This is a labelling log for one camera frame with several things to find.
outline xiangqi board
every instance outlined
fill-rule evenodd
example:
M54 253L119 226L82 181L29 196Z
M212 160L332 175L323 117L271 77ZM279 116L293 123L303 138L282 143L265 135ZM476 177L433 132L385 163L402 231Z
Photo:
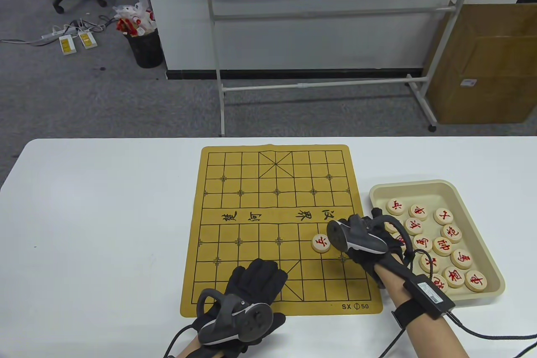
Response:
M343 145L207 147L201 153L181 314L236 266L275 260L289 279L273 308L289 316L377 314L378 287L334 247L311 246L333 219L363 215Z

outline black glove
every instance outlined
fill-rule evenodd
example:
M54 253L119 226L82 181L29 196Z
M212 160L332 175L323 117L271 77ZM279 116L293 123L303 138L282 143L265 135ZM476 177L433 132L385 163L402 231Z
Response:
M247 269L239 266L233 270L224 294L233 293L250 304L271 305L282 291L286 281L287 273L279 270L276 262L256 259ZM220 304L215 303L207 313L194 320L192 327L199 332L203 326L216 319L219 310ZM213 346L202 346L200 350L223 351L227 358L236 358L240 353L246 352L248 346L259 344L264 337L284 323L284 314L274 314L272 326L260 339L250 343L233 340Z
M376 217L378 215L382 215L382 210L380 210L380 213L378 212L380 209L373 209L373 216ZM354 216L349 217L349 221L353 220ZM365 224L368 223L368 221L371 220L369 217L364 217L363 220L365 221ZM339 220L342 224L345 224L349 226L349 223L344 218ZM390 233L386 230L384 225L376 225L373 228L369 228L368 232L380 239L382 239L386 245L388 245L388 253L395 253L397 256L403 260L403 250L401 249L401 246L403 246L403 243L401 241L394 239ZM356 249L350 248L347 251L347 255L355 262L360 264L365 270L366 273L368 273L379 285L379 287L384 288L384 284L382 283L380 277L378 277L378 274L375 272L375 264L381 260L385 255L384 254L373 254L369 252L359 251Z

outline sticker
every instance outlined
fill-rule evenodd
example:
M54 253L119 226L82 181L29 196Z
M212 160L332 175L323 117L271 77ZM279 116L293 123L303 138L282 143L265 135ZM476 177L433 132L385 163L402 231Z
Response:
M435 290L432 289L428 283L421 282L418 284L418 287L422 289L424 293L427 294L427 296L434 302L434 303L441 303L443 301L442 298L438 296L437 293L435 293Z
M461 86L465 88L475 87L475 84L477 84L477 80L462 80L461 82Z

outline whiteboard stand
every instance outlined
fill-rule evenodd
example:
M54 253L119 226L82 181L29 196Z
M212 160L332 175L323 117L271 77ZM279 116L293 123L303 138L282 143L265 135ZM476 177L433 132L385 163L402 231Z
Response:
M393 9L361 9L353 11L305 11L301 13L284 13L284 14L262 14L257 17L263 20L301 20L305 18L348 18L370 15L401 15L401 14L431 14L431 13L449 13L450 17L444 29L441 40L436 49L435 55L431 61L426 76L413 77L410 74L406 78L386 78L386 79L371 79L371 80L355 80L355 81L335 81L335 82L301 82L297 84L281 84L281 85L259 85L250 87L225 87L222 83L220 74L220 58L218 47L216 44L215 24L218 21L241 21L251 20L251 15L215 15L213 8L213 0L207 0L209 6L209 17L211 18L211 39L213 42L213 53L216 68L216 81L218 85L218 95L220 99L220 137L226 135L226 119L225 119L225 95L228 92L234 91L256 91L260 89L294 89L294 88L330 88L349 85L371 85L371 84L408 84L410 91L416 97L420 107L422 108L427 120L429 121L428 130L435 132L437 130L438 121L432 111L427 99L425 98L428 88L435 76L436 69L441 60L442 54L447 46L451 32L455 27L457 19L460 15L464 0L457 0L455 5L447 5L445 7L422 7L422 8L393 8Z

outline floor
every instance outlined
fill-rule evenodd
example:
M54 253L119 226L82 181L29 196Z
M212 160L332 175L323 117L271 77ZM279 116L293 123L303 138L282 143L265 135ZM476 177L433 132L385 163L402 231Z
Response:
M136 0L107 0L133 4ZM93 0L2 0L0 38L38 39L52 25L113 15ZM220 115L213 81L167 81L165 66L136 66L125 38L111 28L99 47L64 57L46 47L0 44L0 184L26 143L58 137L214 137ZM401 86L330 91L255 91L227 95L232 137L428 136L427 122ZM535 135L524 124L441 126L435 136Z

